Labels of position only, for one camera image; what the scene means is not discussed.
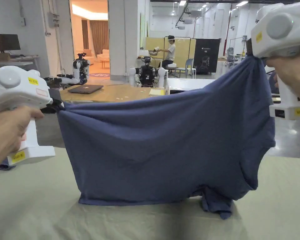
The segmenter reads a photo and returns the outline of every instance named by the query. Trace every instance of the human hand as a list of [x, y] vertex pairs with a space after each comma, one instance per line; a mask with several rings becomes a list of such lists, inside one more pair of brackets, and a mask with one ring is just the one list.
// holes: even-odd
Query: human hand
[[0, 132], [11, 138], [10, 152], [19, 150], [22, 135], [25, 134], [31, 118], [43, 118], [38, 108], [22, 106], [12, 111], [0, 112]]
[[267, 60], [269, 67], [274, 67], [277, 75], [287, 85], [300, 81], [300, 53], [294, 57], [271, 57]]

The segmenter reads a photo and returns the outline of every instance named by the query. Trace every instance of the monitor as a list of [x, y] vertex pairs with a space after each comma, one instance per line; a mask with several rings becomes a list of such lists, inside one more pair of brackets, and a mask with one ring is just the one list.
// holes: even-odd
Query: monitor
[[20, 50], [18, 35], [0, 34], [0, 51]]

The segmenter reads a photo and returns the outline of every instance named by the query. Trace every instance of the brown curtain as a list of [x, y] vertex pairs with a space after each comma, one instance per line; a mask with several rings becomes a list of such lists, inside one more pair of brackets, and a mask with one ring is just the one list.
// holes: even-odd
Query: brown curtain
[[109, 49], [108, 21], [90, 21], [94, 51], [102, 53], [102, 49]]
[[84, 49], [89, 49], [88, 22], [87, 22], [87, 20], [82, 20], [82, 36], [83, 36], [83, 48]]

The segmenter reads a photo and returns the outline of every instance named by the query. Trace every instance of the table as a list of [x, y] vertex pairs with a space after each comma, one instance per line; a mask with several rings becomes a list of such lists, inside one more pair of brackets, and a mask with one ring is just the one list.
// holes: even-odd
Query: table
[[0, 62], [0, 66], [27, 66], [31, 64], [33, 64], [33, 62]]
[[35, 67], [37, 68], [36, 70], [40, 71], [38, 61], [37, 61], [38, 58], [39, 58], [38, 55], [29, 55], [29, 56], [25, 56], [25, 57], [11, 58], [10, 61], [11, 62], [20, 62], [20, 61], [33, 60], [33, 63], [35, 65]]
[[258, 189], [235, 201], [224, 221], [203, 212], [199, 198], [125, 207], [79, 204], [67, 152], [55, 150], [54, 158], [0, 171], [0, 240], [300, 239], [299, 158], [264, 157]]
[[100, 62], [101, 62], [101, 67], [106, 68], [106, 63], [109, 63], [110, 60], [101, 60]]
[[214, 79], [168, 78], [167, 85], [169, 93], [177, 93], [204, 88], [213, 81]]
[[134, 101], [152, 97], [149, 95], [149, 87], [131, 87], [128, 84], [104, 86], [102, 89], [92, 94], [70, 93], [72, 86], [60, 92], [61, 98], [65, 102], [101, 102], [101, 103], [120, 103]]
[[162, 67], [162, 61], [163, 61], [163, 57], [160, 56], [149, 56], [152, 57], [153, 59], [159, 59], [160, 60], [160, 66]]

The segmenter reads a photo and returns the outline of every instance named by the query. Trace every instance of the projector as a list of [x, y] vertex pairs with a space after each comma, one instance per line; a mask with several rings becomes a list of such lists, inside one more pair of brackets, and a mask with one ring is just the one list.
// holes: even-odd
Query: projector
[[184, 24], [193, 24], [193, 20], [192, 19], [185, 19], [183, 21]]
[[199, 18], [202, 16], [202, 12], [201, 11], [197, 11], [197, 10], [193, 10], [190, 13], [190, 16], [194, 17], [194, 18]]

